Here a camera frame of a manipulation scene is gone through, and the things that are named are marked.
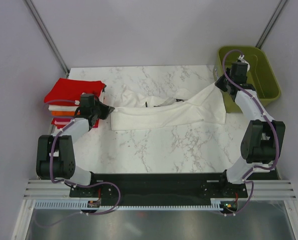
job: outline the metal pole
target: metal pole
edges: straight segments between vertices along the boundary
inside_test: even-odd
[[[275,8],[275,10],[270,18],[267,26],[263,30],[263,33],[255,46],[256,48],[258,48],[258,49],[262,48],[264,41],[267,39],[269,33],[271,32],[274,24],[276,23],[278,17],[280,16],[280,14],[281,14],[283,8],[286,6],[287,2],[288,2],[288,0],[280,0],[280,2],[278,3],[277,7]]]
[[[66,77],[69,76],[69,72],[70,70],[68,69],[67,65],[65,64],[58,48],[56,47],[56,45],[54,44],[54,41],[52,40],[52,37],[48,31],[48,29],[46,28],[45,24],[43,23],[37,9],[35,8],[32,0],[23,0],[25,5],[28,7],[28,9],[30,10],[32,17],[34,18],[34,20],[36,21],[36,23],[38,24],[42,34],[44,35],[46,41],[48,42],[50,48],[52,49],[55,57],[57,58],[59,64],[61,65],[61,68],[63,69],[64,73],[66,74]]]

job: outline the gray wall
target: gray wall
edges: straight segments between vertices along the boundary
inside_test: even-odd
[[[279,0],[33,0],[69,68],[214,64],[256,45]]]
[[[278,169],[292,181],[298,198],[298,0],[289,1],[263,50],[282,92],[269,108],[286,125]]]
[[[0,1],[0,240],[11,238],[60,66],[22,0]]]

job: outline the marble table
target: marble table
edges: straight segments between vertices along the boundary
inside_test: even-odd
[[[213,82],[213,66],[138,66],[73,68],[69,79],[107,85],[112,105],[123,84],[148,96],[172,97],[179,88],[197,93]],[[112,131],[100,121],[74,143],[76,163],[95,173],[210,173],[231,167],[240,156],[248,121],[226,115],[224,125],[197,122],[151,130]]]

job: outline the green basket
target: green basket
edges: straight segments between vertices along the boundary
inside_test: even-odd
[[[269,103],[277,100],[280,97],[280,88],[274,77],[269,61],[260,49],[253,46],[223,46],[218,50],[217,59],[213,68],[213,77],[217,81],[223,75],[222,60],[224,55],[232,50],[241,50],[244,54],[244,59],[249,62],[250,70],[247,73],[247,83],[255,87],[258,98],[265,107]],[[235,62],[240,53],[231,53],[226,61],[225,67],[230,68],[231,63]],[[223,102],[227,113],[240,113],[241,109],[234,103],[230,95],[222,92]]]

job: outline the folded red cloth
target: folded red cloth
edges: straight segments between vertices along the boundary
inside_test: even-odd
[[[60,78],[52,90],[44,98],[44,102],[52,100],[80,100],[82,93],[94,94],[99,97],[105,84],[101,81],[80,81]],[[75,106],[70,102],[53,102],[52,105]]]
[[[51,124],[54,125],[54,126],[56,126],[57,129],[62,129],[62,128],[64,128],[66,126],[66,125],[61,125],[61,124],[55,124],[55,118],[52,120]],[[98,127],[99,127],[99,119],[95,122],[93,128],[94,129],[97,129]]]

